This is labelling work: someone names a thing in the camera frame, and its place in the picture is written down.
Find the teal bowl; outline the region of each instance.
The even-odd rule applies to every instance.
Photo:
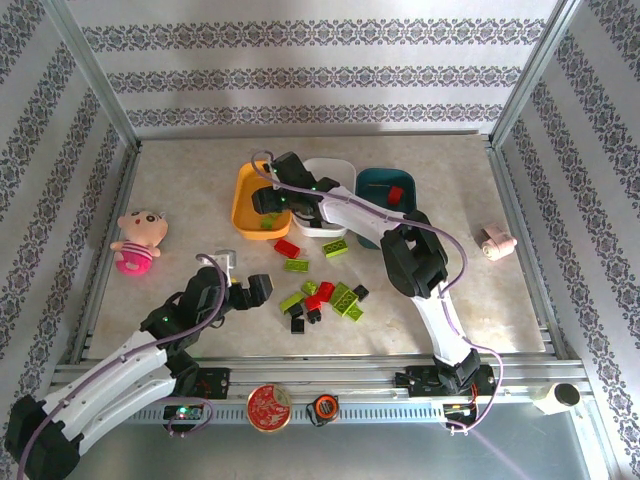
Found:
[[[387,203],[391,187],[404,190],[400,203],[395,206]],[[356,195],[394,212],[411,213],[416,209],[416,183],[411,175],[396,168],[367,168],[360,172],[356,178]],[[365,248],[378,248],[360,235],[358,242]]]

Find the damask pattern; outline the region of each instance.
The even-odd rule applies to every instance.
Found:
[[[589,0],[589,8],[640,81],[640,15],[636,6],[630,0]]]
[[[116,204],[118,202],[118,196],[120,195],[122,181],[124,180],[124,175],[127,172],[129,166],[131,165],[131,163],[133,163],[133,160],[136,158],[136,155],[137,155],[137,149],[132,145],[128,146],[124,152],[122,165],[120,166],[120,176],[118,179],[116,191],[113,196],[113,201],[111,202],[111,205],[109,206],[109,209],[108,209],[109,215],[105,222],[104,231],[102,232],[102,238],[100,239],[98,248],[96,248],[96,254],[94,255],[93,261],[91,262],[91,268],[89,269],[89,273],[87,274],[87,278],[89,279],[89,282],[87,284],[85,295],[82,300],[82,306],[80,307],[78,320],[75,324],[73,332],[71,332],[71,334],[69,335],[69,340],[67,341],[67,350],[65,351],[64,356],[61,359],[62,363],[65,363],[71,360],[73,347],[76,343],[76,340],[78,339],[78,332],[80,331],[80,323],[82,322],[82,319],[85,315],[85,312],[87,311],[87,308],[89,307],[89,300],[91,300],[91,292],[93,290],[93,284],[97,278],[98,267],[100,266],[100,254],[101,252],[105,251],[105,249],[107,248],[107,242],[109,241],[109,238],[108,238],[109,225],[111,225],[113,214],[116,212]]]
[[[0,21],[0,85],[11,73],[22,49],[44,18],[44,8],[38,0],[15,0],[2,14]]]
[[[18,383],[19,388],[14,392],[15,399],[27,394],[34,394],[41,385],[45,365],[50,356],[50,348],[53,346],[75,272],[92,227],[93,216],[99,205],[100,196],[102,195],[119,141],[116,129],[113,125],[110,125],[96,158],[80,208],[76,213],[73,228],[67,238],[66,249],[62,254],[62,260],[55,275],[55,283],[51,287],[46,307],[42,312],[42,318],[33,337],[34,343],[29,350],[29,360],[25,362],[24,372],[20,376]],[[119,185],[121,185],[124,171],[123,169]],[[7,427],[8,423],[5,422],[2,426],[3,445]],[[13,460],[6,450],[4,448],[0,449],[0,478],[10,478],[12,463]]]
[[[620,121],[616,107],[605,93],[600,79],[586,59],[573,34],[568,33],[556,50],[556,58],[582,109],[589,116],[591,128],[598,135],[603,150],[609,154],[613,170],[624,185],[632,206],[640,208],[640,150],[629,134],[627,126]]]
[[[75,167],[91,132],[100,105],[89,89],[80,103],[73,124],[67,133],[55,161],[51,176],[45,184],[42,197],[38,201],[33,220],[29,222],[24,243],[18,247],[13,261],[13,270],[7,275],[0,297],[0,360],[11,340],[11,331],[20,317],[25,294],[31,288],[35,270],[40,263],[40,255],[49,241],[65,193],[71,182]]]
[[[618,236],[613,233],[598,192],[591,185],[589,172],[544,82],[536,85],[531,100],[569,182],[596,254],[602,259],[601,265],[611,290],[616,294],[616,303],[624,312],[622,318],[627,322],[631,336],[638,340],[636,348],[640,349],[640,287],[635,283],[636,276],[630,272],[631,264],[618,245]]]
[[[519,67],[297,67],[126,72],[107,75],[116,93],[347,87],[512,87]]]
[[[309,45],[533,45],[544,19],[295,20],[82,29],[95,52]]]
[[[558,204],[551,193],[551,187],[544,174],[538,152],[521,118],[516,121],[511,135],[518,147],[540,213],[547,226],[549,238],[555,248],[564,282],[578,315],[578,322],[587,340],[587,348],[593,355],[593,364],[597,366],[596,373],[603,383],[603,391],[607,394],[607,403],[614,413],[613,419],[618,424],[620,439],[626,445],[627,455],[631,456],[631,467],[634,474],[640,476],[638,414],[632,410],[633,401],[625,391],[626,382],[620,379],[621,371],[615,362],[611,342],[604,333],[600,314],[593,306],[594,302],[589,286],[585,282],[582,268],[567,235],[564,221],[559,215]]]
[[[0,162],[0,222],[3,212],[9,209],[11,197],[20,185],[20,177],[31,163],[35,147],[40,142],[45,127],[49,124],[53,110],[64,91],[69,77],[76,68],[71,52],[60,43],[47,65],[38,86],[24,109],[24,115],[13,129],[13,135],[2,150]]]
[[[502,105],[298,105],[128,110],[134,127],[494,121]]]

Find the wire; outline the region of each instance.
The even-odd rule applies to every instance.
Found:
[[[166,338],[161,338],[160,340],[155,340],[153,342],[149,342],[146,343],[144,345],[141,345],[139,347],[134,348],[133,350],[130,350],[126,353],[124,353],[123,355],[114,358],[111,362],[106,363],[105,365],[103,365],[102,367],[100,367],[98,370],[96,370],[94,373],[92,373],[91,375],[89,375],[82,383],[80,383],[76,388],[74,388],[71,392],[69,392],[69,394],[64,397],[62,400],[60,400],[60,402],[58,403],[58,405],[56,405],[53,410],[51,410],[51,413],[49,415],[47,415],[45,417],[45,419],[42,421],[42,423],[40,423],[40,425],[38,425],[38,427],[33,431],[33,433],[31,434],[31,437],[29,438],[29,441],[27,442],[27,444],[24,447],[24,451],[22,452],[22,455],[20,456],[20,462],[18,463],[18,475],[17,475],[17,480],[23,480],[24,479],[24,471],[27,465],[27,459],[29,458],[29,454],[31,453],[31,450],[33,449],[33,445],[35,444],[36,440],[38,439],[38,437],[40,436],[40,434],[42,433],[42,431],[44,430],[44,428],[55,418],[55,416],[60,413],[60,411],[63,408],[66,408],[71,400],[73,400],[73,398],[78,395],[82,390],[84,390],[91,382],[93,382],[96,378],[98,378],[99,376],[101,376],[102,374],[108,372],[109,370],[111,370],[116,364],[118,363],[124,363],[127,360],[129,360],[132,356],[140,353],[143,350],[146,350],[148,348],[153,348],[153,347],[157,347],[160,345],[165,345],[167,343],[171,343],[171,342],[175,342],[176,340],[180,340],[181,338],[184,337],[188,337],[189,335],[192,335],[196,332],[199,332],[200,330],[203,330],[205,328],[207,328],[211,323],[213,323],[213,321],[215,320],[216,315],[218,314],[218,312],[220,311],[220,308],[222,307],[222,303],[224,301],[224,294],[227,288],[227,282],[224,278],[224,273],[222,272],[222,269],[220,268],[220,266],[216,263],[216,261],[210,257],[209,255],[206,255],[204,253],[199,253],[196,255],[196,259],[200,260],[200,259],[206,259],[209,260],[211,262],[211,264],[213,265],[213,267],[216,269],[217,273],[218,273],[218,279],[220,280],[220,290],[218,290],[218,295],[216,296],[216,302],[215,302],[215,306],[213,308],[213,310],[211,311],[211,313],[209,314],[209,316],[201,323],[199,323],[198,325],[196,325],[195,327],[191,327],[188,330],[185,330],[184,332],[181,333],[177,333],[175,335],[171,335],[169,337]]]
[[[204,427],[206,427],[209,423],[211,423],[211,420],[213,420],[213,402],[211,402],[211,400],[208,400],[206,398],[199,398],[199,397],[180,397],[180,400],[187,403],[204,403],[209,407],[209,415],[207,416],[207,419],[202,422],[199,423],[198,425],[196,425],[195,427],[193,427],[191,430],[188,430],[186,432],[176,432],[175,430],[172,429],[173,423],[176,420],[179,420],[178,415],[174,415],[173,417],[171,417],[171,420],[169,420],[169,423],[167,424],[167,430],[169,431],[169,436],[173,437],[174,435],[178,435],[180,438],[184,438],[187,435],[191,435],[192,433],[196,433],[200,430],[202,430]]]
[[[285,190],[290,190],[292,192],[311,194],[311,195],[316,195],[316,196],[319,196],[319,197],[322,197],[322,198],[331,198],[333,200],[342,201],[342,202],[354,205],[356,208],[359,208],[360,210],[364,210],[365,212],[371,213],[372,215],[375,215],[378,218],[382,218],[386,222],[400,223],[402,225],[408,225],[410,227],[415,227],[415,228],[419,228],[419,229],[422,229],[422,230],[427,230],[428,232],[433,232],[433,233],[438,234],[438,235],[442,235],[444,238],[446,238],[447,240],[449,240],[449,242],[451,242],[453,244],[453,246],[456,248],[456,250],[458,250],[458,253],[460,253],[460,257],[462,258],[462,267],[460,268],[460,272],[444,288],[440,289],[440,286],[438,286],[438,292],[439,292],[438,298],[442,302],[442,307],[444,309],[445,317],[447,318],[447,323],[449,324],[449,327],[453,330],[453,332],[458,337],[460,337],[462,340],[464,340],[470,347],[475,348],[478,351],[486,352],[486,353],[489,353],[489,354],[493,355],[496,358],[496,360],[498,361],[499,370],[500,370],[500,376],[498,377],[497,382],[496,382],[496,389],[494,390],[493,395],[491,395],[491,398],[489,399],[489,403],[487,403],[486,408],[484,409],[482,414],[476,419],[475,422],[473,422],[471,425],[467,426],[467,425],[465,425],[463,423],[456,422],[454,420],[449,420],[448,421],[448,423],[460,427],[460,430],[457,430],[457,431],[462,431],[462,432],[464,432],[465,435],[470,430],[473,430],[476,426],[478,426],[480,424],[480,422],[482,422],[482,420],[484,420],[484,418],[487,416],[487,414],[491,410],[491,407],[493,406],[493,403],[495,402],[496,396],[498,394],[498,390],[502,386],[502,377],[504,375],[504,364],[502,362],[502,359],[500,358],[500,355],[495,350],[493,350],[491,348],[488,348],[488,347],[483,347],[481,345],[477,345],[477,344],[471,342],[468,338],[466,338],[460,332],[458,332],[458,329],[455,327],[455,325],[453,325],[453,321],[451,320],[451,317],[449,316],[449,310],[447,309],[447,304],[446,304],[446,301],[445,301],[445,294],[449,290],[451,290],[455,285],[457,285],[458,282],[460,282],[460,280],[462,279],[463,275],[467,271],[467,264],[469,263],[469,259],[467,257],[467,253],[464,251],[464,247],[462,246],[462,244],[453,235],[451,235],[448,232],[445,232],[444,230],[442,230],[442,229],[440,229],[438,227],[434,227],[433,225],[427,225],[426,223],[422,223],[422,222],[416,222],[414,220],[407,220],[406,218],[402,218],[402,217],[394,217],[394,216],[390,216],[390,215],[386,215],[386,214],[380,213],[378,210],[376,210],[375,208],[369,206],[367,203],[364,203],[363,201],[360,201],[355,196],[345,197],[343,195],[339,195],[339,194],[335,194],[335,193],[331,193],[331,192],[320,192],[320,191],[317,191],[317,190],[309,190],[307,188],[294,187],[294,186],[291,186],[291,185],[287,185],[286,183],[282,183],[282,182],[276,180],[275,178],[273,178],[272,176],[266,175],[265,173],[260,171],[260,169],[258,168],[258,165],[256,164],[256,158],[258,158],[258,156],[260,156],[260,155],[267,155],[269,157],[269,160],[268,160],[269,164],[271,164],[271,162],[273,162],[274,155],[269,150],[261,150],[259,152],[254,153],[251,156],[251,166],[253,167],[253,170],[258,175],[260,175],[262,178],[264,178],[265,180],[269,181],[273,185],[276,185],[276,186],[278,186],[280,188],[283,188]]]

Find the plush toy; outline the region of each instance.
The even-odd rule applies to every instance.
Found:
[[[118,218],[124,242],[114,242],[116,268],[125,275],[142,275],[151,268],[153,257],[160,256],[158,244],[167,234],[169,224],[164,214],[131,212]]]

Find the round red box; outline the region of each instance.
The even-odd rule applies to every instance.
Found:
[[[291,397],[279,385],[256,388],[247,401],[247,416],[251,425],[261,432],[277,432],[291,419]]]

